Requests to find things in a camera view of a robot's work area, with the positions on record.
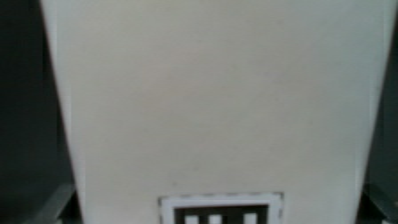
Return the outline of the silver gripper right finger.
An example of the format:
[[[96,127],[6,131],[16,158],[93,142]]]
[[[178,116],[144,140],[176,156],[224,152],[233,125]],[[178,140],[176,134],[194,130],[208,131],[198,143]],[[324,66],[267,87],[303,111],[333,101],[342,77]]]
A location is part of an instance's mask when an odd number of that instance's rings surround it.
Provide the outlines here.
[[[372,183],[363,188],[356,224],[398,224],[398,205]]]

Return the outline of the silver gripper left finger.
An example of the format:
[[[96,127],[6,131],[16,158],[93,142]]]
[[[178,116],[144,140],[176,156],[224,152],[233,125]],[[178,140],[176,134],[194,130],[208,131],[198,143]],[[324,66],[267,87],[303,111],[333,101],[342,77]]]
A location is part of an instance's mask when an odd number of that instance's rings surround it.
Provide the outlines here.
[[[82,224],[77,188],[63,184],[45,202],[43,208],[24,224]]]

